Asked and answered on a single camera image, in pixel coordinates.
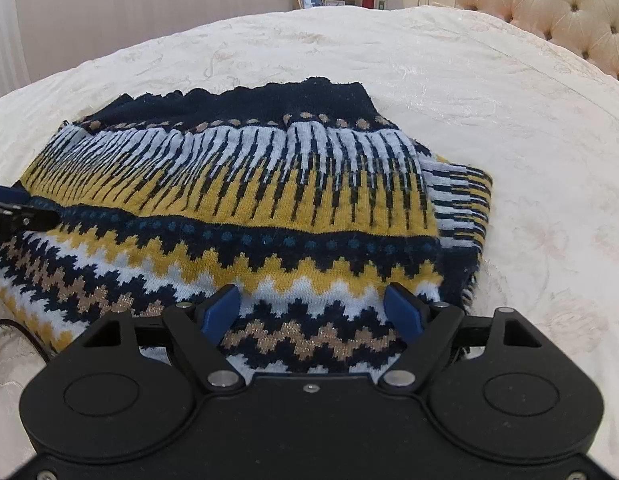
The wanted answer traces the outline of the white bed cover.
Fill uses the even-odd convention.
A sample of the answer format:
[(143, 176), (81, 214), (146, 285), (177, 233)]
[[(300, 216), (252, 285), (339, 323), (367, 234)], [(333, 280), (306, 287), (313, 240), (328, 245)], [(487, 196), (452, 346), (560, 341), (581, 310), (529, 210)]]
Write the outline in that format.
[(591, 449), (619, 476), (619, 82), (492, 16), (440, 6), (241, 16), (96, 58), (0, 99), (0, 184), (56, 128), (124, 93), (323, 76), (494, 179), (474, 308), (526, 315), (597, 382)]

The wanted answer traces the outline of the navy yellow patterned knit sweater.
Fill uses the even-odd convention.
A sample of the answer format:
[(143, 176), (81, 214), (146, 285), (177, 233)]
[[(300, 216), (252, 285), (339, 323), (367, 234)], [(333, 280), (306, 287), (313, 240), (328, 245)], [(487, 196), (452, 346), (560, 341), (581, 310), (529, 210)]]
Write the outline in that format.
[(125, 94), (62, 125), (16, 181), (61, 220), (0, 240), (0, 299), (59, 352), (108, 313), (233, 284), (220, 348), (241, 373), (378, 375), (405, 350), (387, 286), (471, 304), (492, 187), (356, 82)]

